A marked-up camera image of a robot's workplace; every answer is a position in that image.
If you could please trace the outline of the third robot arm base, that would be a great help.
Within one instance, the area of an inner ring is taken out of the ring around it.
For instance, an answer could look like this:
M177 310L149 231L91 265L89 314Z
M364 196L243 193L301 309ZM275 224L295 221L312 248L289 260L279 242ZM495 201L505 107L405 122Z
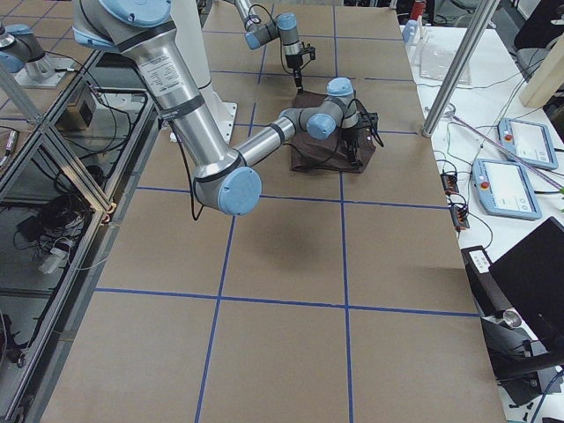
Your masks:
M55 88L66 73L56 70L54 61L25 24L1 24L1 64L25 88Z

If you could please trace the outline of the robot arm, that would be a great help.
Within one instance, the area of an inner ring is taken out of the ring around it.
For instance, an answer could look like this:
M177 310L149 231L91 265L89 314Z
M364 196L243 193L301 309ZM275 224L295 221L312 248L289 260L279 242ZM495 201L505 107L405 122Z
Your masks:
M299 36L298 22L291 12L274 18L261 4L250 1L234 1L245 29L244 39L251 50L279 40L280 60L285 60L283 70L293 76L298 93L304 91L302 70L316 59L315 47L303 42Z
M73 15L77 43L135 64L184 159L194 163L190 190L203 206L227 215L252 211L262 193L255 164L297 134L318 140L335 136L348 152L359 141L378 138L376 115L362 107L348 78L335 78L318 106L284 110L253 137L231 146L236 106L213 90L196 2L77 1Z

